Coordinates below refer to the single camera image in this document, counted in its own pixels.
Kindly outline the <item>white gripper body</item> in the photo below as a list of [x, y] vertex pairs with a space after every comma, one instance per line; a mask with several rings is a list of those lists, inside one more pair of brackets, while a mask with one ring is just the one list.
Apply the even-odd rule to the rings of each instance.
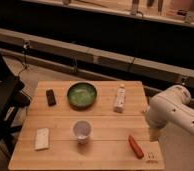
[[148, 106], [144, 112], [145, 120], [149, 125], [150, 141], [158, 141], [160, 139], [162, 129], [167, 125], [167, 121], [163, 119], [159, 113], [151, 106]]

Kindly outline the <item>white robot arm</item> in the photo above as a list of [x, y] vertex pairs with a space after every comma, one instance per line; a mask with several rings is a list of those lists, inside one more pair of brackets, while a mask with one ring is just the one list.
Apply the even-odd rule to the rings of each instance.
[[188, 107], [191, 94], [182, 85], [174, 85], [154, 95], [145, 112], [151, 129], [162, 129], [168, 122], [194, 135], [194, 109]]

